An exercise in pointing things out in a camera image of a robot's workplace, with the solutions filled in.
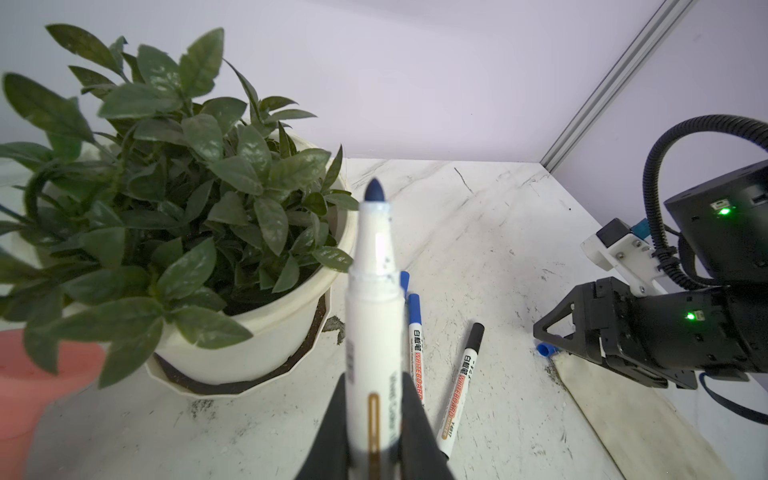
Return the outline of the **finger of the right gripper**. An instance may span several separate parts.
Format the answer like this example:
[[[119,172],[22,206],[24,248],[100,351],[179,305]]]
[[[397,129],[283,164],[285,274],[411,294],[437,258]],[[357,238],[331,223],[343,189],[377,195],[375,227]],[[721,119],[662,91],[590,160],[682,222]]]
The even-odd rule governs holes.
[[[601,363],[600,329],[591,323],[596,284],[574,287],[549,313],[533,325],[533,337],[563,352]]]

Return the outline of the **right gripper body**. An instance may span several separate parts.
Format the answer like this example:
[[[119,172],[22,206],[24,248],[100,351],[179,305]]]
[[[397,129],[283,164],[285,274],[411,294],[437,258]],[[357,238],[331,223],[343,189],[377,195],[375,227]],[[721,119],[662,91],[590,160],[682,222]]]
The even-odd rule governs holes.
[[[651,388],[695,390],[695,373],[744,381],[767,371],[767,285],[636,297],[615,278],[595,283],[601,365]]]

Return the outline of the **white marker pen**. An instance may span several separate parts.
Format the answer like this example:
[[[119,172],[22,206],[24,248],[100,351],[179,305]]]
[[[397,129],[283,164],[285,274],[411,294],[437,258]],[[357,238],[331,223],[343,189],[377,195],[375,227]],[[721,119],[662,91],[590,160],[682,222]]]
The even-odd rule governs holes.
[[[400,286],[403,290],[404,297],[408,296],[408,287],[410,282],[410,274],[407,271],[400,272]]]
[[[425,404],[424,388],[424,340],[420,296],[411,293],[407,298],[408,345],[410,354],[410,375],[419,400]]]
[[[346,430],[351,479],[393,479],[401,437],[404,293],[391,205],[367,185],[345,294]]]
[[[469,386],[479,356],[485,326],[472,324],[451,395],[436,436],[437,447],[446,459],[451,457],[458,436],[460,420],[468,398]]]

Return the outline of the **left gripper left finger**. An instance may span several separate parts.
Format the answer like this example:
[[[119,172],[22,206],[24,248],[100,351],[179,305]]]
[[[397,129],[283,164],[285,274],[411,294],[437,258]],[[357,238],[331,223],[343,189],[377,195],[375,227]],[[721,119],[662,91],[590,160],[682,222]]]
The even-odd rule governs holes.
[[[349,452],[347,439],[345,375],[336,384],[311,449],[295,476],[296,480],[347,480]]]

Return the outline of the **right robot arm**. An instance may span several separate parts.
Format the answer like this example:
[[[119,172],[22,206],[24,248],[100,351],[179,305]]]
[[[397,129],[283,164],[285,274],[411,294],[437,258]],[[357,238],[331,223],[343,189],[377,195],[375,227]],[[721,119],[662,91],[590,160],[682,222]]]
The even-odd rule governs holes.
[[[767,165],[670,198],[712,284],[668,293],[654,248],[621,220],[582,244],[607,277],[574,287],[534,337],[651,388],[694,390],[697,373],[743,381],[767,369]]]

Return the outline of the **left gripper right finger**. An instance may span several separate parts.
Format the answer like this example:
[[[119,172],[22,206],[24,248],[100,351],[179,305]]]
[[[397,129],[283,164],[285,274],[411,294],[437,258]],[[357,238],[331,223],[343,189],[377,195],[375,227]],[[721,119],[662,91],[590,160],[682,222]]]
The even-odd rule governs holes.
[[[438,448],[412,377],[402,373],[401,478],[454,480],[447,457]]]

